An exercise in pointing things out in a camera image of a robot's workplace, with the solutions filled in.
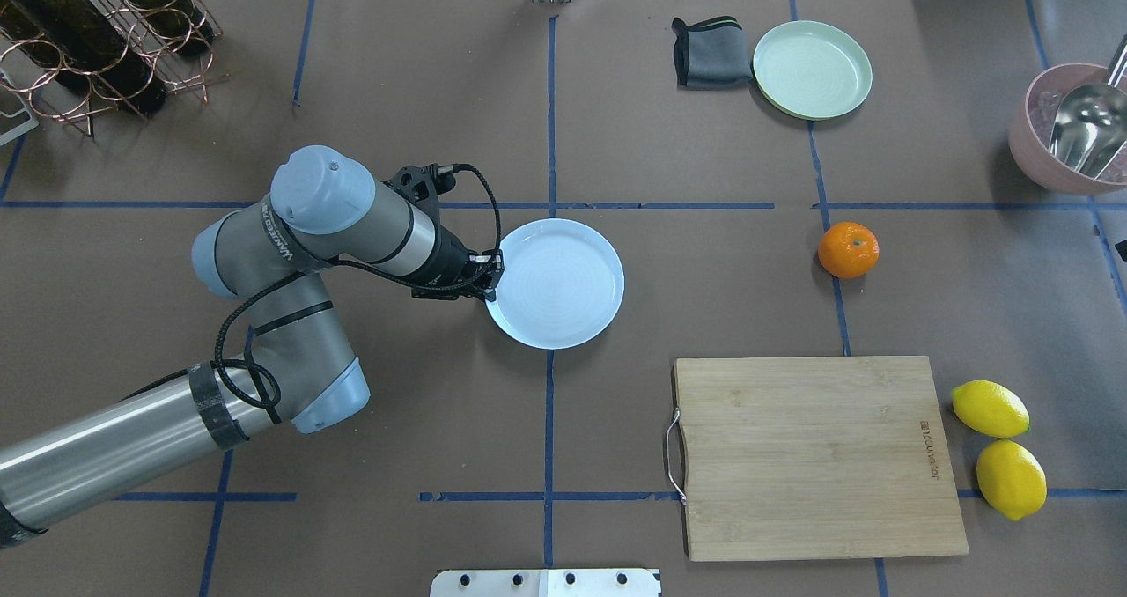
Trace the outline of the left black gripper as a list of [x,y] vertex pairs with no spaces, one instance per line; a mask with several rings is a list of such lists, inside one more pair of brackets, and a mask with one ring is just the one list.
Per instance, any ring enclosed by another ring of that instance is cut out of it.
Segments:
[[446,228],[436,232],[435,248],[427,261],[410,275],[412,298],[456,300],[480,298],[492,303],[497,284],[504,273],[502,249],[482,253],[463,246]]

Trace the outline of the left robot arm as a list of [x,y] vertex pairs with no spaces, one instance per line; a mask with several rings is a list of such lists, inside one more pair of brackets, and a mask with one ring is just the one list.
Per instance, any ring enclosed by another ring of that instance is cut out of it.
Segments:
[[3,449],[5,549],[274,425],[309,435],[358,412],[370,389],[322,273],[358,269],[415,298],[496,298],[500,247],[476,252],[440,224],[459,173],[476,168],[406,166],[379,181],[331,148],[289,155],[261,201],[194,240],[198,279],[237,304],[210,359]]

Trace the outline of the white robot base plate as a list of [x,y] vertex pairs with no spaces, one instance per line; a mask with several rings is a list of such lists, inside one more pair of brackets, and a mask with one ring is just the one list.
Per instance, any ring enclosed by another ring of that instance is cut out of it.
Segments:
[[645,568],[447,570],[431,596],[662,596],[657,570]]

